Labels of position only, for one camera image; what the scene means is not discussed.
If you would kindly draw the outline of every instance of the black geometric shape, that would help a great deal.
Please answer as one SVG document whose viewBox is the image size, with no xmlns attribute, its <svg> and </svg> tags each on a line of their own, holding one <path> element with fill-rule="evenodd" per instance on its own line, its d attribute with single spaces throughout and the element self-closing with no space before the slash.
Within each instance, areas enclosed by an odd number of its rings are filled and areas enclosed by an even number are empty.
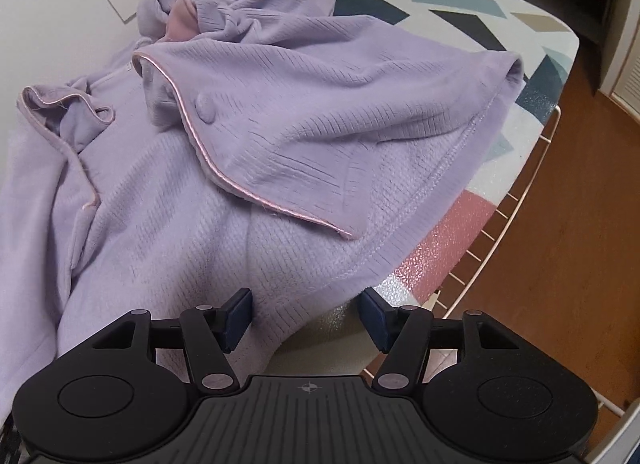
<svg viewBox="0 0 640 464">
<path fill-rule="evenodd" d="M 476 40 L 485 49 L 506 50 L 500 43 L 500 40 L 495 37 L 484 22 L 475 14 L 466 14 L 466 12 L 435 11 L 434 9 L 431 9 L 431 12 L 464 32 L 468 37 Z"/>
<path fill-rule="evenodd" d="M 334 16 L 354 16 L 368 14 L 377 19 L 395 25 L 409 16 L 385 0 L 335 0 Z"/>
<path fill-rule="evenodd" d="M 551 58 L 545 56 L 527 82 L 516 103 L 529 111 L 542 124 L 546 124 L 556 108 L 564 82 Z"/>
</svg>

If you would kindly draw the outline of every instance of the crosshair logo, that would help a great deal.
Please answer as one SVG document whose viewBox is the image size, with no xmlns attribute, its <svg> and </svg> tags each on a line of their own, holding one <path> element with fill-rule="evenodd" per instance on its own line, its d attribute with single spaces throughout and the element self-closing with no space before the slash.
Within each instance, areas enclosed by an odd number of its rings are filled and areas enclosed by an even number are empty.
<svg viewBox="0 0 640 464">
<path fill-rule="evenodd" d="M 304 390 L 306 393 L 310 394 L 311 392 L 314 392 L 318 388 L 320 388 L 320 386 L 309 381 L 308 383 L 305 383 L 302 386 L 300 386 L 300 388 Z"/>
</svg>

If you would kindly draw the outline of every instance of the circular cap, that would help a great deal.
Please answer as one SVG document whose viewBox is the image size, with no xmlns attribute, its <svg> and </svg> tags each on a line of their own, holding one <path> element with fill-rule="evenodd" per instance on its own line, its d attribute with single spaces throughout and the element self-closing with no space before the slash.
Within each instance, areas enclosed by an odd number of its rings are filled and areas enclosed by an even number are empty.
<svg viewBox="0 0 640 464">
<path fill-rule="evenodd" d="M 209 374 L 202 378 L 202 386 L 209 390 L 223 390 L 234 384 L 234 378 L 227 374 Z"/>
<path fill-rule="evenodd" d="M 378 384 L 388 390 L 399 390 L 409 384 L 409 378 L 402 374 L 382 374 L 378 378 Z"/>
<path fill-rule="evenodd" d="M 526 419 L 543 414 L 553 396 L 542 383 L 521 376 L 493 378 L 478 388 L 480 403 L 503 417 Z"/>
<path fill-rule="evenodd" d="M 62 408 L 78 417 L 107 417 L 133 399 L 133 387 L 113 376 L 87 376 L 71 381 L 58 396 Z"/>
</svg>

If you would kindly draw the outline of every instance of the table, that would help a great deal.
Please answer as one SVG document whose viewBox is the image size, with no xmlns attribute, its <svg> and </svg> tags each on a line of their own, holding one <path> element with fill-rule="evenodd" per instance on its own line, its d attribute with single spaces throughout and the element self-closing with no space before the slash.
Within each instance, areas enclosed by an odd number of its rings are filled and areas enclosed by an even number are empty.
<svg viewBox="0 0 640 464">
<path fill-rule="evenodd" d="M 523 0 L 336 0 L 335 16 L 353 14 L 370 14 L 470 52 L 516 51 L 524 60 L 527 84 L 483 165 L 439 224 L 376 288 L 392 305 L 423 305 L 446 278 L 454 278 L 461 292 L 468 288 L 469 279 L 451 275 L 463 257 L 476 267 L 487 259 L 488 252 L 470 253 L 469 247 L 479 235 L 495 243 L 497 238 L 483 233 L 483 227 L 492 216 L 508 221 L 513 213 L 513 209 L 505 213 L 498 206 L 503 199 L 511 199 L 510 189 L 558 104 L 578 50 L 578 37 L 563 22 Z M 449 312 L 443 307 L 434 310 L 439 317 Z M 346 310 L 334 312 L 303 329 L 294 345 L 303 346 L 301 338 L 315 340 L 316 345 L 318 340 L 333 343 L 335 336 L 330 333 L 340 330 L 340 314 L 342 318 L 348 315 Z M 316 351 L 305 359 L 313 359 L 314 370 L 318 370 L 319 357 Z"/>
</svg>

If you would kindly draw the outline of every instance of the purple garment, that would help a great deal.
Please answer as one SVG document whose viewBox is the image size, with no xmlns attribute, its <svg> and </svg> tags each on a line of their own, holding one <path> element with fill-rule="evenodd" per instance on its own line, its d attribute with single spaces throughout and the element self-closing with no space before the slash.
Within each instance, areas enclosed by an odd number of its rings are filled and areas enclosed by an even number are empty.
<svg viewBox="0 0 640 464">
<path fill-rule="evenodd" d="M 0 419 L 30 375 L 121 314 L 176 317 L 239 287 L 254 321 L 229 361 L 241 380 L 260 371 L 436 225 L 522 86 L 515 54 L 332 18 L 335 0 L 191 0 L 201 34 L 158 41 L 175 1 L 141 3 L 142 78 L 117 61 L 18 100 Z"/>
</svg>

